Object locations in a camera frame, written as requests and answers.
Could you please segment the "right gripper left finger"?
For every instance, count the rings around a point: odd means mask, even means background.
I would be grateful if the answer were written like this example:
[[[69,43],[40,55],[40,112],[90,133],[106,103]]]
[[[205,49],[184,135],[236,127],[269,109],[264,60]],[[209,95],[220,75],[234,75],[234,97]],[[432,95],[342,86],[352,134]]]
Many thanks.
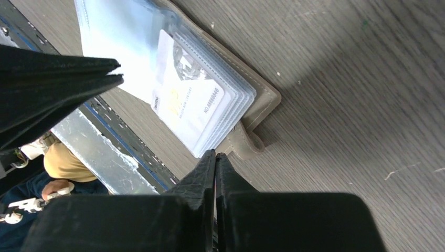
[[[22,251],[215,251],[216,153],[160,195],[75,195],[52,201]]]

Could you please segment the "beige card holder wallet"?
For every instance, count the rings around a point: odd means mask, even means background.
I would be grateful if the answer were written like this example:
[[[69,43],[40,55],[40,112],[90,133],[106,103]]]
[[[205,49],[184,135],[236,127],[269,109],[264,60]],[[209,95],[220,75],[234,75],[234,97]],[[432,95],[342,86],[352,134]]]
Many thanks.
[[[196,158],[205,151],[250,159],[253,132],[280,93],[170,1],[75,1],[82,52],[113,58],[121,89],[151,106]]]

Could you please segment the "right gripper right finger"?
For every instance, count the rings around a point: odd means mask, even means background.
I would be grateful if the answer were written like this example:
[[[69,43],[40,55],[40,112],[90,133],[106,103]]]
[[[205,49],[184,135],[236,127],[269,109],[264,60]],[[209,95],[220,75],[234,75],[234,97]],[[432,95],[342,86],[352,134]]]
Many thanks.
[[[220,251],[385,251],[364,201],[350,193],[259,192],[216,156]]]

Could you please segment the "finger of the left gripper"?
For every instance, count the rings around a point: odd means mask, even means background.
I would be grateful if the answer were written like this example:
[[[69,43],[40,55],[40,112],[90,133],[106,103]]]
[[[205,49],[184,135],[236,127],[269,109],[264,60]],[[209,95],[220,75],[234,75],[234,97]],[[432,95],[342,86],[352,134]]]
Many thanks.
[[[1,81],[1,151],[34,141],[122,75],[7,78]]]
[[[121,84],[121,75],[110,72],[119,67],[115,59],[46,54],[1,45],[1,86],[5,87],[63,77],[98,77],[116,87]]]

